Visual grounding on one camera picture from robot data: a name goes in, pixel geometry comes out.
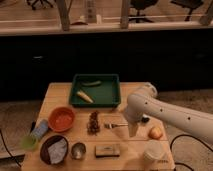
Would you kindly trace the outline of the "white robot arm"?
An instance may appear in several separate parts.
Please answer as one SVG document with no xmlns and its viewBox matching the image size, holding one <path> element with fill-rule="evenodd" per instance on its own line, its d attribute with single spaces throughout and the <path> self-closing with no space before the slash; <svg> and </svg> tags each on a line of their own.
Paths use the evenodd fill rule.
<svg viewBox="0 0 213 171">
<path fill-rule="evenodd" d="M 149 82 L 127 97 L 123 116 L 128 122 L 130 137 L 136 135 L 143 115 L 155 117 L 213 144 L 213 114 L 162 102 L 157 99 L 156 88 Z"/>
</svg>

